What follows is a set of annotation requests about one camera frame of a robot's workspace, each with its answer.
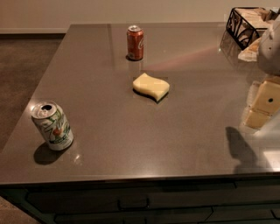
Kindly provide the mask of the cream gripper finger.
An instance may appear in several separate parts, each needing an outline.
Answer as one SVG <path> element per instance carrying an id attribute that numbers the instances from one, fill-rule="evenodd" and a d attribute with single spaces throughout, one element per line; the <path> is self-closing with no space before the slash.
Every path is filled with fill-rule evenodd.
<path id="1" fill-rule="evenodd" d="M 280 109 L 280 77 L 254 81 L 248 92 L 244 125 L 259 130 Z"/>

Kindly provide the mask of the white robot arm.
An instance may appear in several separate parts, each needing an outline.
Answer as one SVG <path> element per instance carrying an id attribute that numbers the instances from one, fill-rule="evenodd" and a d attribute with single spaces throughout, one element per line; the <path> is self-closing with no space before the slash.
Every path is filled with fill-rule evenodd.
<path id="1" fill-rule="evenodd" d="M 248 92 L 242 122 L 259 130 L 280 109 L 280 18 L 262 35 L 256 54 L 257 65 L 267 76 L 254 81 Z"/>

